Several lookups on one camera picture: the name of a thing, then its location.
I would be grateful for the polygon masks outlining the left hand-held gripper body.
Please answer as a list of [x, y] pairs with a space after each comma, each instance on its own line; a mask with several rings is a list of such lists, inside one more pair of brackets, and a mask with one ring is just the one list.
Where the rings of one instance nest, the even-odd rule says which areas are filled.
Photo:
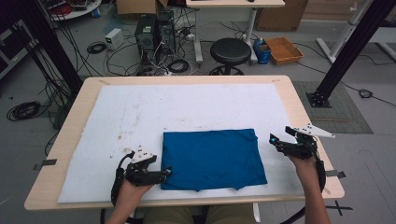
[[149, 186], [163, 183], [165, 176], [163, 171], [153, 171], [149, 170], [149, 159], [154, 154], [139, 147], [134, 150], [131, 156], [131, 162], [127, 165], [126, 173], [124, 177], [135, 184], [136, 186]]

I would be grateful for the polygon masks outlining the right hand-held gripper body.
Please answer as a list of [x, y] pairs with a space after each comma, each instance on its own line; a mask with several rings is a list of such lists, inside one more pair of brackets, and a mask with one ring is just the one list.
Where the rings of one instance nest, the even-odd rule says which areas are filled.
[[277, 151], [283, 153], [285, 156], [292, 156], [298, 159], [309, 159], [314, 156], [318, 158], [318, 137], [334, 138], [334, 133], [329, 133], [325, 130], [314, 126], [311, 123], [306, 124], [301, 128], [293, 128], [297, 131], [295, 143], [288, 143], [279, 140]]

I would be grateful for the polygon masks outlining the blue t-shirt with white print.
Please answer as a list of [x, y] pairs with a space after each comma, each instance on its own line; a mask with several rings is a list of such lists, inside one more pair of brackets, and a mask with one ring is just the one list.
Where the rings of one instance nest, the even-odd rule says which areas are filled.
[[252, 129], [165, 133], [162, 168], [168, 167], [165, 190], [239, 190], [267, 183]]

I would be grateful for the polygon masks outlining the person's left hand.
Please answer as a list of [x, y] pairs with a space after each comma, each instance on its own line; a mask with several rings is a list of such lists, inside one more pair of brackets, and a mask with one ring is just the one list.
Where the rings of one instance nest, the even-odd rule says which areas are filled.
[[120, 193], [118, 196], [119, 203], [139, 203], [141, 198], [144, 196], [152, 188], [152, 185], [149, 186], [136, 186], [135, 184], [130, 183], [127, 180], [124, 180], [121, 187]]

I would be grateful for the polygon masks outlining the person's right hand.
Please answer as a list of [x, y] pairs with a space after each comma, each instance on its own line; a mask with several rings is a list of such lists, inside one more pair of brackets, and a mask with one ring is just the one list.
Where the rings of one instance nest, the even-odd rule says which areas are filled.
[[318, 179], [316, 161], [313, 157], [303, 160], [289, 156], [289, 159], [294, 164], [297, 176], [302, 182], [309, 182]]

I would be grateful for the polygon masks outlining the grey tape strip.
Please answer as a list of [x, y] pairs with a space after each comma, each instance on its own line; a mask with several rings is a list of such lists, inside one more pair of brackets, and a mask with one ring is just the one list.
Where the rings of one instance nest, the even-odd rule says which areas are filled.
[[57, 162], [57, 159], [43, 160], [41, 163], [35, 164], [33, 170], [40, 171], [44, 166], [55, 165], [56, 162]]
[[327, 177], [336, 176], [339, 179], [346, 177], [346, 174], [343, 171], [339, 172], [337, 170], [325, 171], [325, 174]]

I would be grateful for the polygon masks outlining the person's legs in khaki pants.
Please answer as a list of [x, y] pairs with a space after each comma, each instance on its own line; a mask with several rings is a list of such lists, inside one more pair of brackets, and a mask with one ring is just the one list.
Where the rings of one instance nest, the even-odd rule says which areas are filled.
[[[144, 212], [143, 224], [195, 224], [189, 207], [153, 207]], [[221, 204], [207, 207], [204, 224], [256, 224], [253, 205]]]

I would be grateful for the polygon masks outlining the grey floor mat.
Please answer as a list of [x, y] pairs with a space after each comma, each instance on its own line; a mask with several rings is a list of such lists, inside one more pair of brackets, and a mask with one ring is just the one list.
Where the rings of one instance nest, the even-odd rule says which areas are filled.
[[313, 107], [308, 100], [308, 93], [313, 93], [318, 82], [293, 81], [298, 96], [311, 122], [330, 133], [373, 134], [372, 129], [352, 101], [343, 85], [338, 85], [323, 107]]

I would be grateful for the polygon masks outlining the white table mat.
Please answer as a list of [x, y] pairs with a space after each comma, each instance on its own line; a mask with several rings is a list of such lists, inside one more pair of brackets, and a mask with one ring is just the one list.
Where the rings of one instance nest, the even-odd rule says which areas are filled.
[[110, 199], [116, 168], [139, 147], [162, 170], [163, 135], [252, 129], [267, 178], [265, 185], [236, 190], [165, 190], [153, 187], [145, 201], [245, 196], [300, 196], [290, 161], [268, 142], [270, 134], [291, 141], [290, 119], [273, 83], [104, 86], [70, 161], [59, 203], [98, 203]]

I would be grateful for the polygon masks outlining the black tape cross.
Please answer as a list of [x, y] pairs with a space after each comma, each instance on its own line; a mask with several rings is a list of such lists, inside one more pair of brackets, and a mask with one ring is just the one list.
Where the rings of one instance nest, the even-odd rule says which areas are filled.
[[337, 200], [333, 202], [333, 204], [327, 204], [326, 205], [327, 209], [333, 209], [336, 210], [339, 214], [340, 217], [344, 215], [345, 211], [353, 211], [353, 208], [350, 206], [343, 206], [341, 205]]

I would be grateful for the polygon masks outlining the orange tray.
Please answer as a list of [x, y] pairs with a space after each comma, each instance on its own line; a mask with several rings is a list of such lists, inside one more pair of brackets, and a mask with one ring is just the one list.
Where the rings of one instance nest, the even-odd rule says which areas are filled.
[[265, 42], [271, 49], [271, 56], [276, 65], [296, 63], [304, 57], [302, 52], [284, 36], [267, 38]]

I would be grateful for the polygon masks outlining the blue box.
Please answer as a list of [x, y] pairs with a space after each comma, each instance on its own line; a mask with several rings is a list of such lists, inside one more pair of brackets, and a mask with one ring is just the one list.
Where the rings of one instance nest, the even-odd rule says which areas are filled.
[[271, 58], [271, 49], [263, 38], [259, 38], [254, 42], [253, 50], [258, 59], [258, 64], [268, 64]]

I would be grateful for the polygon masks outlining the black round stool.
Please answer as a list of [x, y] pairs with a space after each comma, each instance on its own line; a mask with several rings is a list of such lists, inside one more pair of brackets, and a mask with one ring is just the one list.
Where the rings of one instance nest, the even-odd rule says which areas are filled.
[[209, 72], [211, 76], [231, 75], [232, 70], [235, 75], [242, 76], [244, 73], [237, 68], [237, 65], [246, 63], [250, 59], [251, 49], [243, 40], [227, 37], [214, 42], [210, 54], [217, 63], [220, 63], [220, 66]]

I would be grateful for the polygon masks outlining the white metal stand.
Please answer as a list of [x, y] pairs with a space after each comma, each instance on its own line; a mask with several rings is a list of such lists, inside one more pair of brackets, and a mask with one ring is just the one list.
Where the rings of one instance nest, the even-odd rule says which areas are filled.
[[341, 48], [345, 45], [348, 41], [350, 36], [353, 34], [355, 28], [359, 23], [360, 17], [363, 15], [365, 9], [370, 5], [371, 0], [361, 0], [359, 3], [355, 2], [354, 7], [352, 8], [353, 14], [346, 22], [344, 30], [338, 36], [336, 41], [333, 43], [332, 47], [329, 48], [328, 45], [322, 38], [317, 38], [316, 42], [322, 49], [323, 53], [325, 54], [326, 58], [330, 61], [330, 63], [334, 63], [336, 60], [337, 55], [339, 54]]

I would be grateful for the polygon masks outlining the large cardboard box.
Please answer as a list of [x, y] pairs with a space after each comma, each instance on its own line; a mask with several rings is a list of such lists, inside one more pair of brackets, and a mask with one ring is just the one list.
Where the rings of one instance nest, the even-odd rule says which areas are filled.
[[308, 0], [283, 0], [283, 7], [264, 7], [258, 12], [255, 28], [262, 32], [295, 32], [298, 30]]

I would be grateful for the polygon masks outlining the black computer tower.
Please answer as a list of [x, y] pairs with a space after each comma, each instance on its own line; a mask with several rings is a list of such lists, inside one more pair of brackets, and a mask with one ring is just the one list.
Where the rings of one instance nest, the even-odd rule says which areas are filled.
[[141, 59], [145, 62], [152, 61], [157, 43], [156, 15], [142, 14], [138, 20], [134, 35]]
[[171, 10], [161, 11], [157, 22], [162, 53], [172, 54], [176, 48], [174, 12]]

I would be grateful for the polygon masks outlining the small white power supply box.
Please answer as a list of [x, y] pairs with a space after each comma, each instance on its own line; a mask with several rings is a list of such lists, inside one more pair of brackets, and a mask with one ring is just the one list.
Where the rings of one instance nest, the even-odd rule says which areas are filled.
[[105, 36], [107, 47], [110, 50], [116, 50], [124, 43], [124, 37], [121, 29], [115, 28]]

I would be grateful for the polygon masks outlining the white desk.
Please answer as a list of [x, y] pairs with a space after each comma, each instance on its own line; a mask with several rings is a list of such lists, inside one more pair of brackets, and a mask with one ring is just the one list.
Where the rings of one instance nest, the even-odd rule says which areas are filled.
[[203, 22], [215, 21], [246, 21], [247, 29], [241, 39], [251, 50], [250, 63], [258, 61], [251, 41], [252, 32], [259, 8], [283, 7], [284, 0], [186, 0], [186, 6], [194, 12], [193, 48], [195, 61], [201, 64], [204, 61], [201, 47], [200, 27]]

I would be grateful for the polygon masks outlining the cardboard box with open flap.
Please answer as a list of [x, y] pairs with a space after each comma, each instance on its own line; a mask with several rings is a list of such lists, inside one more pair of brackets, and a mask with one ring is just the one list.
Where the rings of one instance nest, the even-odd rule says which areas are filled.
[[126, 14], [157, 14], [167, 7], [168, 0], [116, 0], [117, 11]]

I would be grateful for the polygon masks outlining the round white table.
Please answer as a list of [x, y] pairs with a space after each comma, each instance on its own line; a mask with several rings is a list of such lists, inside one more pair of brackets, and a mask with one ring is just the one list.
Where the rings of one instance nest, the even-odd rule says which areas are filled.
[[53, 21], [74, 19], [95, 11], [102, 0], [42, 0]]

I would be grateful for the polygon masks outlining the dark equipment rack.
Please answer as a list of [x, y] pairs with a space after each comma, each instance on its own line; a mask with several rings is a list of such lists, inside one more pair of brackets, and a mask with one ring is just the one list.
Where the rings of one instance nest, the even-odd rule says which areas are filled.
[[0, 79], [28, 54], [20, 37], [29, 40], [31, 49], [38, 43], [23, 20], [18, 20], [12, 25], [0, 22]]

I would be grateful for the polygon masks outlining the black aluminium frame post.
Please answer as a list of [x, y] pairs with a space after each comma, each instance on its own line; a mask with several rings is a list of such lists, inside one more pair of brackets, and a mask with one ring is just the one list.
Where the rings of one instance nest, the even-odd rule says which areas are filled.
[[50, 27], [41, 6], [36, 0], [11, 0], [21, 13], [23, 21], [47, 52], [73, 95], [80, 91], [83, 81], [64, 51], [57, 35]]
[[396, 7], [396, 0], [371, 0], [359, 19], [353, 34], [341, 48], [331, 68], [313, 93], [308, 93], [309, 103], [313, 107], [328, 104], [335, 87], [339, 84], [349, 67], [357, 59], [363, 48], [369, 43], [380, 24]]

